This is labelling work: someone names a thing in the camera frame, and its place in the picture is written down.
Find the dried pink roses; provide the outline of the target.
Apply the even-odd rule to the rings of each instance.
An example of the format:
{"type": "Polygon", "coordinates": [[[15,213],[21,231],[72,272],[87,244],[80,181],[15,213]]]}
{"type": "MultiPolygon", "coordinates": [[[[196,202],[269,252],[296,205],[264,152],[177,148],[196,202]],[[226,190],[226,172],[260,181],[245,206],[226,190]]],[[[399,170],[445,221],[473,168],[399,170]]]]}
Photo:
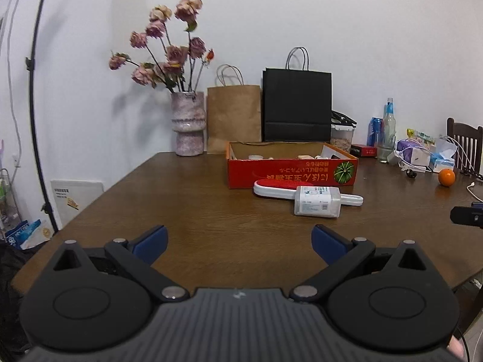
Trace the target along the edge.
{"type": "Polygon", "coordinates": [[[164,86],[169,92],[196,92],[200,76],[215,58],[213,49],[192,33],[198,28],[198,16],[203,8],[202,0],[179,0],[175,9],[157,5],[149,12],[148,22],[142,32],[133,31],[130,47],[144,50],[149,61],[135,61],[129,54],[112,53],[108,67],[115,71],[131,65],[132,80],[141,86],[164,86]],[[168,23],[176,19],[185,25],[185,45],[176,45],[169,36],[168,23]]]}

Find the red flat box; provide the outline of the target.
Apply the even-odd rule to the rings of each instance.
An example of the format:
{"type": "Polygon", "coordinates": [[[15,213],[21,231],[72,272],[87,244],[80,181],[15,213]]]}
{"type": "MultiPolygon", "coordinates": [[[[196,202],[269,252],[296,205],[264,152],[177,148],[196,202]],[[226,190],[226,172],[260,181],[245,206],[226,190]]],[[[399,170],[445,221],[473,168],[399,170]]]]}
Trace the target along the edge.
{"type": "Polygon", "coordinates": [[[376,158],[377,148],[370,145],[353,144],[350,148],[350,154],[357,158],[376,158]]]}

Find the beige square jar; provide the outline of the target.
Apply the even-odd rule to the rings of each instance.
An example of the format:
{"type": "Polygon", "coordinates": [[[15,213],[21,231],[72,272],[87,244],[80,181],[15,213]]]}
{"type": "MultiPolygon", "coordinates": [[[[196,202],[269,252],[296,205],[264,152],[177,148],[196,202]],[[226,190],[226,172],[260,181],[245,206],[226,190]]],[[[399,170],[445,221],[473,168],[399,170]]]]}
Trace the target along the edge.
{"type": "Polygon", "coordinates": [[[311,160],[311,159],[314,159],[314,157],[311,156],[311,155],[302,154],[302,155],[298,155],[297,156],[297,159],[300,159],[300,160],[311,160]]]}

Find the blue drink can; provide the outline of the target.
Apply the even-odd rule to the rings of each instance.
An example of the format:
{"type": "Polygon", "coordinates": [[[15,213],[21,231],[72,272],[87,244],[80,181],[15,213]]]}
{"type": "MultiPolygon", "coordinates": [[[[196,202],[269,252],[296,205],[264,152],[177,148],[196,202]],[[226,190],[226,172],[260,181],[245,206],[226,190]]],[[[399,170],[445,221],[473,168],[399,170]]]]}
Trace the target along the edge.
{"type": "Polygon", "coordinates": [[[367,146],[378,147],[383,140],[383,119],[372,117],[368,124],[367,146]]]}

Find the colourful snack packet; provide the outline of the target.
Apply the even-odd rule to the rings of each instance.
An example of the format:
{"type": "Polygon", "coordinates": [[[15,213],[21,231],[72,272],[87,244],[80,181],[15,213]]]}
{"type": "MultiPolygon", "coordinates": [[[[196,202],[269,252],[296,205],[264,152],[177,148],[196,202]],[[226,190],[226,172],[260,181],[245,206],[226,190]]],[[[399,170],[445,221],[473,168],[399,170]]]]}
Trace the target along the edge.
{"type": "Polygon", "coordinates": [[[434,145],[436,143],[436,139],[433,136],[429,136],[424,132],[419,132],[418,130],[412,128],[406,129],[406,136],[408,137],[408,139],[417,141],[422,145],[434,145]]]}

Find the red cardboard box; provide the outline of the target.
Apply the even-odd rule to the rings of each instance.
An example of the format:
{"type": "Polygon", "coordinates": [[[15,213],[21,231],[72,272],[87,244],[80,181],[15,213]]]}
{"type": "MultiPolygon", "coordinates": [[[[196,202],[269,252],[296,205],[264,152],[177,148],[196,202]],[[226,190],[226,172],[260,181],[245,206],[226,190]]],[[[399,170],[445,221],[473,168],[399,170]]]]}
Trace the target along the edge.
{"type": "Polygon", "coordinates": [[[300,181],[313,186],[352,186],[359,160],[325,142],[229,142],[226,149],[231,189],[250,189],[261,179],[300,181]],[[250,154],[263,160],[249,160],[250,154]],[[311,160],[297,159],[307,154],[311,160]]]}

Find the black paper bag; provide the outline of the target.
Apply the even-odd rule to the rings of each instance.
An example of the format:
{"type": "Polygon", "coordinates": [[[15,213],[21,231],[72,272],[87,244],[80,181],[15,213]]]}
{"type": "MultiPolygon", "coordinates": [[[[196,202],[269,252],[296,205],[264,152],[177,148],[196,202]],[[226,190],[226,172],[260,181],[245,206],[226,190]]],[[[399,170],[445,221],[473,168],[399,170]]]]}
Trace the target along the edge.
{"type": "Polygon", "coordinates": [[[263,141],[328,142],[331,112],[332,75],[309,68],[305,47],[292,48],[283,69],[263,71],[263,141]]]}

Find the studio light on stand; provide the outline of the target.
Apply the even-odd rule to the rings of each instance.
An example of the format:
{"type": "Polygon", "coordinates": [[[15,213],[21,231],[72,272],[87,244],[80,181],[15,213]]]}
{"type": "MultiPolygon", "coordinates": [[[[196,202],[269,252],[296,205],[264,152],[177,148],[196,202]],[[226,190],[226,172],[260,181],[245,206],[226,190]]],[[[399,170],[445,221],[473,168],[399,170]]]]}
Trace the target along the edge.
{"type": "Polygon", "coordinates": [[[38,33],[40,27],[41,16],[43,13],[43,6],[45,0],[39,0],[37,13],[35,16],[34,30],[32,36],[32,43],[30,47],[30,56],[25,58],[25,67],[29,73],[29,113],[30,113],[30,133],[34,152],[35,167],[38,176],[38,183],[43,196],[43,206],[41,211],[44,212],[51,223],[53,234],[59,231],[58,225],[53,212],[53,206],[48,197],[47,187],[45,183],[45,178],[43,175],[43,168],[40,159],[40,153],[38,148],[38,134],[36,127],[36,116],[35,116],[35,69],[36,69],[36,51],[38,43],[38,33]]]}

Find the white tape roll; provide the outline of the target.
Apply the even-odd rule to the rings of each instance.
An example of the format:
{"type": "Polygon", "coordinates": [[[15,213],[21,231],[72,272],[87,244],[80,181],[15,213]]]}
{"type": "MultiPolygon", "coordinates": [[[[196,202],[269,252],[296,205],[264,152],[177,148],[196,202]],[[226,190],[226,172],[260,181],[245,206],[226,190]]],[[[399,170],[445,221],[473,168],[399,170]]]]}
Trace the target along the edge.
{"type": "Polygon", "coordinates": [[[249,160],[263,160],[264,157],[263,157],[263,155],[259,155],[259,154],[250,154],[248,156],[248,159],[249,160]]]}

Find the blue tissue box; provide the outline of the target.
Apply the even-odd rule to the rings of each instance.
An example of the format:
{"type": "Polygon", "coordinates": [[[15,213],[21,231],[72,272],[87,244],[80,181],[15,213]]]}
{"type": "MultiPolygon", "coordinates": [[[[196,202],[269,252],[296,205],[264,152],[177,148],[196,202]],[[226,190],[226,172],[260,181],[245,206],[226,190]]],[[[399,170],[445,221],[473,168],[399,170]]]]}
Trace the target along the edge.
{"type": "Polygon", "coordinates": [[[444,169],[454,170],[457,146],[445,138],[437,138],[430,154],[430,170],[440,173],[444,169]]]}

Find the large white labelled bottle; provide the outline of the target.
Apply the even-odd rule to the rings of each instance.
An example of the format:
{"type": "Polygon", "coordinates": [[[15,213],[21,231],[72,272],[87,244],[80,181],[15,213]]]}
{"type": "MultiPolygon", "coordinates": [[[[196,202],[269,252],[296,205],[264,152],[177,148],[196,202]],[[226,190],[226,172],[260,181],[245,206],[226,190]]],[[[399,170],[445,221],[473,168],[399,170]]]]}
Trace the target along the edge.
{"type": "Polygon", "coordinates": [[[337,187],[298,186],[294,201],[297,216],[338,218],[341,211],[341,193],[337,187]]]}

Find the white red lint brush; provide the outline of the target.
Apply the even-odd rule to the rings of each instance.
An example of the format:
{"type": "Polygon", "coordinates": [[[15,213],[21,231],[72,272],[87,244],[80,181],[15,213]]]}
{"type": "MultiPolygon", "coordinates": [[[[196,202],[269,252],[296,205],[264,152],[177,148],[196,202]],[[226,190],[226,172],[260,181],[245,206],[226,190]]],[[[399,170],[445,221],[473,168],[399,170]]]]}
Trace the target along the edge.
{"type": "MultiPolygon", "coordinates": [[[[268,198],[294,199],[296,189],[304,187],[300,181],[279,181],[271,179],[261,179],[254,183],[253,191],[256,195],[268,198]]],[[[339,194],[341,204],[360,207],[363,205],[363,197],[359,195],[339,194]]]]}

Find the small black object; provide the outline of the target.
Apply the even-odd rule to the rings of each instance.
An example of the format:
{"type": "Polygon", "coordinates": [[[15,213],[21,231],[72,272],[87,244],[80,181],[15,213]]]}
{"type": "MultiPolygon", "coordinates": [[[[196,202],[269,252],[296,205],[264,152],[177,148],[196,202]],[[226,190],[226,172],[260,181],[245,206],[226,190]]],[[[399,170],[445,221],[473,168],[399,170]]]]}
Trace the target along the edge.
{"type": "Polygon", "coordinates": [[[408,178],[414,179],[414,178],[417,177],[417,173],[414,172],[414,170],[409,169],[409,170],[406,171],[406,176],[408,178]]]}

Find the brown paper bag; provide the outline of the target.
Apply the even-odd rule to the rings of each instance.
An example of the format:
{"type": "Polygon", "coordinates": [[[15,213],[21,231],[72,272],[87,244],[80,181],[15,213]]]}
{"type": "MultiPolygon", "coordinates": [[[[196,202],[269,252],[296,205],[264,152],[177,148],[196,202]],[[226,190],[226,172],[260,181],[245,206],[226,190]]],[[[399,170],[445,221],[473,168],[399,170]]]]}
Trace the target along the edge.
{"type": "Polygon", "coordinates": [[[207,153],[222,154],[229,142],[261,141],[261,88],[244,83],[234,65],[216,70],[215,86],[207,89],[207,153]]]}

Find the orange fruit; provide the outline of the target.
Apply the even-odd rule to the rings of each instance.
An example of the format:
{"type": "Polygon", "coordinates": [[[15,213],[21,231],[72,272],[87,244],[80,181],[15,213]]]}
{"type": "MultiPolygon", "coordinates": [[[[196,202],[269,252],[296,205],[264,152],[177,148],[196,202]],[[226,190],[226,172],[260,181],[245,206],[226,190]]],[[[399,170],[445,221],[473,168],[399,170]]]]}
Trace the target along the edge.
{"type": "Polygon", "coordinates": [[[455,179],[456,179],[456,175],[454,171],[450,168],[442,169],[438,173],[439,184],[441,184],[444,187],[451,187],[454,184],[455,179]]]}

